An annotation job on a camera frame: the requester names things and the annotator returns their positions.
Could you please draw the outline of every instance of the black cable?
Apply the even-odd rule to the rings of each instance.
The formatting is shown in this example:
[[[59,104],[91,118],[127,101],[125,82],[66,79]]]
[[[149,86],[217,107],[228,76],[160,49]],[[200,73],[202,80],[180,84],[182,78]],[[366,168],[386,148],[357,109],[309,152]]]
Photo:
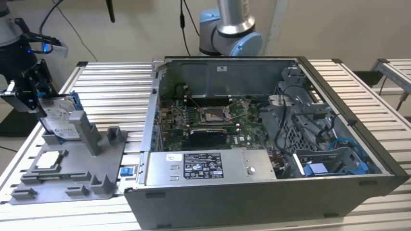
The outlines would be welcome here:
[[[185,5],[186,11],[188,11],[188,15],[189,15],[189,18],[190,18],[190,22],[192,22],[192,26],[193,26],[194,32],[197,33],[197,36],[200,36],[200,33],[197,31],[197,27],[196,27],[196,25],[193,23],[193,19],[192,19],[192,16],[190,16],[190,12],[189,12],[189,8],[188,8],[185,0],[184,0],[184,5]]]
[[[333,129],[333,126],[334,126],[334,119],[336,119],[336,117],[340,115],[340,113],[337,113],[333,117],[332,117],[332,119],[330,119],[330,127],[329,128],[326,128],[326,127],[324,127],[321,130],[320,130],[320,132],[316,134],[316,136],[314,136],[314,142],[316,142],[316,144],[318,144],[318,138],[320,138],[320,136],[321,136],[321,134],[324,133],[324,132],[329,132],[332,129]]]
[[[400,106],[402,105],[402,101],[398,101],[397,106],[396,106],[396,111],[400,109]]]
[[[11,151],[11,152],[17,152],[14,149],[10,149],[10,148],[6,148],[6,147],[2,147],[2,146],[0,146],[0,148],[2,148],[2,149],[5,149],[5,150],[7,150],[7,151]]]
[[[184,32],[185,20],[184,20],[184,14],[182,14],[182,0],[180,0],[180,27],[181,27],[181,32],[182,32],[185,50],[186,50],[188,56],[190,56],[188,46],[186,46],[185,32]]]
[[[381,93],[381,91],[382,91],[382,87],[384,87],[385,81],[386,81],[386,77],[384,78],[384,81],[382,81],[382,83],[380,84],[380,89],[378,89],[377,95],[380,95],[380,93]]]
[[[286,115],[286,104],[285,104],[285,99],[284,99],[284,97],[282,97],[282,116],[281,116],[280,126],[278,126],[278,129],[277,129],[276,134],[274,134],[273,144],[274,144],[277,150],[278,150],[281,153],[284,153],[284,154],[286,154],[286,155],[290,156],[289,152],[285,151],[285,149],[282,149],[282,148],[280,147],[280,145],[277,144],[277,138],[278,138],[278,135],[280,135],[280,133],[281,133],[281,130],[282,130],[282,127],[284,127],[284,123],[285,123],[285,115]]]
[[[46,20],[47,20],[47,18],[49,18],[49,16],[50,16],[50,13],[51,13],[53,9],[55,9],[55,7],[59,5],[59,3],[61,3],[62,1],[63,1],[63,0],[58,0],[57,3],[54,3],[54,2],[51,1],[51,2],[53,2],[53,6],[51,6],[50,10],[47,11],[47,13],[46,13],[46,15],[45,15],[45,18],[42,19],[42,22],[41,22],[41,24],[39,24],[38,34],[42,35],[42,27],[43,27],[43,24],[45,24],[45,22],[46,22]]]
[[[39,34],[39,35],[42,35],[43,24],[45,24],[45,22],[46,22],[46,20],[47,20],[47,18],[49,18],[49,16],[50,16],[51,11],[53,11],[53,9],[55,9],[55,7],[59,5],[59,3],[61,3],[62,1],[63,1],[63,0],[58,0],[57,3],[54,3],[54,2],[51,1],[51,2],[53,2],[53,6],[51,6],[50,10],[47,11],[47,13],[46,13],[46,15],[45,15],[42,21],[41,21],[39,27],[38,27],[38,34]],[[51,50],[53,50],[51,44],[50,44],[50,50],[49,50],[49,51],[42,51],[42,49],[43,49],[43,43],[41,43],[41,51],[35,51],[35,50],[30,50],[30,51],[31,51],[34,54],[49,54],[49,53],[51,52]]]
[[[65,21],[67,22],[67,24],[69,24],[69,26],[70,26],[71,30],[74,31],[74,33],[75,33],[75,35],[77,35],[77,37],[78,37],[78,39],[79,39],[79,42],[81,42],[81,44],[82,44],[83,48],[87,50],[89,54],[91,55],[91,57],[94,58],[94,60],[95,60],[95,62],[97,62],[98,60],[97,60],[97,58],[95,58],[94,54],[90,52],[89,48],[87,48],[87,47],[86,47],[86,45],[83,44],[83,42],[82,42],[82,38],[81,38],[81,36],[79,36],[79,34],[78,34],[78,32],[77,32],[77,30],[75,30],[74,26],[70,24],[70,22],[69,22],[67,18],[65,17],[65,15],[63,15],[63,13],[62,13],[62,11],[61,11],[59,7],[57,7],[57,10],[58,10],[58,12],[61,13],[62,18],[63,18],[63,19],[65,19]]]

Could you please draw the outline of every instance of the metal panel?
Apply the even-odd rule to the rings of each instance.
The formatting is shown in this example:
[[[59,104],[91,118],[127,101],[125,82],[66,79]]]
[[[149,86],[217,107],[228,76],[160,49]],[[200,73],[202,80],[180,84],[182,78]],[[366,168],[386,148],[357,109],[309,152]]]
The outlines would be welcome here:
[[[390,60],[390,62],[406,62],[401,65],[411,66],[411,60]],[[310,60],[314,67],[332,67],[329,70],[321,69],[326,81],[344,82],[352,85],[354,81],[356,86],[352,87],[334,87],[342,100],[373,100],[366,101],[372,106],[349,106],[357,115],[376,114],[392,116],[392,121],[365,122],[365,127],[372,131],[376,139],[378,139],[385,147],[392,149],[389,151],[394,160],[404,168],[409,168],[411,164],[411,144],[409,144],[409,124],[401,119],[398,114],[392,112],[392,108],[381,101],[381,99],[370,93],[370,91],[360,84],[358,79],[345,68],[334,64],[330,60]],[[69,91],[74,86],[75,80],[97,80],[117,81],[123,80],[141,80],[150,76],[150,64],[138,63],[89,63],[83,68],[77,68],[73,75],[69,77],[61,93]],[[127,99],[146,100],[149,91],[134,91],[133,88],[123,89],[125,85],[113,86],[111,89],[103,89],[98,86],[81,86],[78,87],[79,98],[82,100],[91,100],[94,105],[86,101],[85,110],[91,119],[129,119],[134,118],[135,121],[127,122],[107,122],[97,124],[98,129],[106,129],[107,126],[118,126],[127,130],[127,142],[122,157],[122,165],[138,164],[138,142],[142,136],[143,123],[138,121],[137,115],[143,116],[142,105],[118,105],[118,101]],[[1,230],[22,230],[26,228],[41,228],[41,230],[137,230],[139,229],[135,218],[130,212],[125,198],[115,195],[109,200],[83,201],[83,202],[65,202],[50,203],[39,205],[18,205],[11,206],[3,202],[9,200],[7,193],[11,191],[13,184],[18,183],[19,172],[26,168],[31,159],[35,156],[41,139],[37,134],[42,133],[39,125],[35,126],[30,133],[21,149],[18,150],[14,159],[5,173],[0,177],[0,182],[5,187],[0,190],[0,227]],[[118,187],[125,185],[129,180],[121,179]],[[274,224],[260,224],[237,226],[228,228],[212,228],[209,230],[305,230],[312,231],[361,231],[361,230],[409,230],[411,229],[411,184],[406,182],[400,186],[390,195],[385,197],[369,198],[344,218],[328,218],[321,220],[305,220],[293,222],[281,222]]]

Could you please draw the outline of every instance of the warning label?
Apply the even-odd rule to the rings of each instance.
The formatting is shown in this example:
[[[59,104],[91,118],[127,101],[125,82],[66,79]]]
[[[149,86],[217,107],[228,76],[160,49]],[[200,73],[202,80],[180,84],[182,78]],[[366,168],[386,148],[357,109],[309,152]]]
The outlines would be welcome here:
[[[188,180],[224,178],[221,154],[184,154],[184,178]]]

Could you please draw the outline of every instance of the cable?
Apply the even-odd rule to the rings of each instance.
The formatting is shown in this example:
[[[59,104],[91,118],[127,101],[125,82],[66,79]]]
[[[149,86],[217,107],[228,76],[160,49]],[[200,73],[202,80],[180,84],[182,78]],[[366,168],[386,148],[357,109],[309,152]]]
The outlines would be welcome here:
[[[360,153],[360,159],[362,159],[362,152],[361,152],[361,148],[358,147],[357,143],[354,143],[354,141],[352,139],[348,139],[348,138],[338,138],[336,139],[328,146],[328,150],[330,150],[333,148],[333,145],[340,142],[340,141],[346,141],[349,143],[353,144],[353,146],[356,147],[358,153]]]
[[[47,13],[46,13],[46,15],[45,15],[45,18],[42,19],[42,22],[41,22],[41,24],[39,24],[38,34],[42,35],[42,27],[43,27],[43,24],[45,24],[45,22],[46,22],[46,20],[47,20],[47,18],[49,18],[49,16],[50,16],[50,13],[51,13],[53,9],[55,9],[55,7],[59,5],[59,3],[61,3],[62,1],[63,1],[63,0],[58,0],[57,3],[51,1],[51,2],[53,2],[53,6],[51,6],[50,10],[47,11]]]
[[[189,12],[189,8],[188,8],[185,0],[184,0],[184,5],[185,5],[186,11],[188,11],[188,15],[189,15],[189,18],[190,18],[190,22],[192,22],[192,26],[193,26],[194,32],[197,33],[197,36],[200,36],[200,33],[197,31],[197,27],[196,27],[196,25],[193,23],[193,19],[192,19],[192,16],[190,16],[190,12]]]
[[[321,134],[324,133],[324,132],[329,132],[332,129],[333,129],[333,126],[334,126],[334,119],[336,119],[336,117],[340,115],[340,113],[337,113],[333,117],[332,117],[332,119],[330,119],[330,127],[329,128],[326,128],[326,127],[324,127],[321,130],[320,130],[320,132],[316,134],[316,136],[314,136],[314,142],[316,142],[316,144],[318,144],[318,138],[321,137]]]
[[[382,81],[382,83],[380,84],[380,89],[378,89],[377,95],[380,95],[380,93],[381,93],[381,91],[382,91],[382,87],[384,87],[385,81],[386,81],[386,77],[384,78],[384,81]]]
[[[290,153],[289,153],[288,151],[285,151],[285,149],[282,149],[282,148],[280,147],[280,145],[277,144],[277,138],[278,138],[278,135],[280,135],[280,132],[281,132],[281,130],[282,130],[284,123],[285,123],[285,115],[286,115],[286,104],[285,104],[285,99],[284,99],[284,97],[282,97],[282,116],[281,116],[280,126],[278,126],[278,129],[277,129],[276,134],[274,134],[273,144],[274,144],[277,150],[278,150],[281,153],[284,153],[284,154],[286,154],[288,156],[290,156]]]
[[[79,34],[78,34],[78,32],[77,32],[77,30],[75,30],[74,26],[70,24],[70,22],[69,22],[67,18],[65,17],[65,15],[63,15],[63,13],[62,13],[62,11],[61,11],[59,7],[57,7],[57,10],[58,10],[58,12],[61,13],[62,18],[63,18],[63,19],[65,19],[65,21],[67,22],[67,24],[69,24],[69,26],[70,26],[71,30],[74,31],[74,33],[75,33],[75,35],[77,35],[77,37],[78,37],[78,39],[79,39],[79,42],[81,42],[81,44],[82,44],[83,48],[87,50],[89,54],[91,55],[91,57],[94,58],[94,60],[95,60],[95,62],[97,62],[98,60],[97,60],[97,58],[95,58],[94,54],[90,52],[89,48],[87,48],[87,47],[86,47],[86,45],[83,44],[83,42],[82,42],[82,38],[81,38],[81,36],[79,36]]]
[[[5,149],[5,150],[7,150],[7,151],[11,151],[11,152],[17,152],[14,149],[10,149],[10,148],[6,148],[6,147],[2,147],[2,146],[0,146],[0,148],[2,148],[2,149]]]
[[[47,13],[46,13],[46,15],[45,15],[42,21],[41,21],[39,27],[38,27],[38,34],[39,34],[39,35],[42,35],[43,24],[45,24],[45,22],[46,22],[46,20],[47,20],[47,18],[49,18],[49,16],[50,16],[51,11],[53,11],[53,9],[55,9],[55,7],[58,7],[58,5],[59,5],[59,3],[61,3],[62,1],[63,1],[63,0],[58,0],[57,3],[54,3],[54,2],[51,1],[51,2],[53,2],[53,6],[51,6],[50,10],[47,11]],[[51,47],[51,44],[50,44],[50,50],[49,50],[49,51],[43,51],[43,50],[41,50],[41,51],[30,50],[30,52],[34,53],[34,54],[49,54],[49,53],[51,52],[51,50],[53,50],[53,47]]]
[[[396,111],[400,109],[400,106],[402,105],[402,101],[398,101],[397,106],[396,106]]]
[[[186,50],[188,56],[190,56],[188,46],[186,46],[185,32],[184,32],[185,20],[184,20],[184,14],[182,14],[182,0],[180,0],[180,27],[181,27],[181,32],[182,32],[185,50]]]

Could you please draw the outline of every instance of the aluminum extrusion table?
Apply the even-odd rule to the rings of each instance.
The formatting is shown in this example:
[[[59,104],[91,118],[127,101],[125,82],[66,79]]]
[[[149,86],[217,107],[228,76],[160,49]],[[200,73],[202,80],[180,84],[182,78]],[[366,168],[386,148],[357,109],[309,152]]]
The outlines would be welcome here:
[[[328,84],[411,175],[411,124],[341,63],[309,61]],[[74,90],[97,128],[129,131],[121,166],[138,164],[139,141],[152,83],[150,63],[87,63],[75,67],[59,93]],[[43,132],[37,125],[0,176],[0,230],[137,230],[121,190],[133,177],[119,178],[109,200],[9,205],[9,193],[37,155]],[[411,180],[388,196],[368,199],[344,218],[246,225],[209,230],[411,230]]]

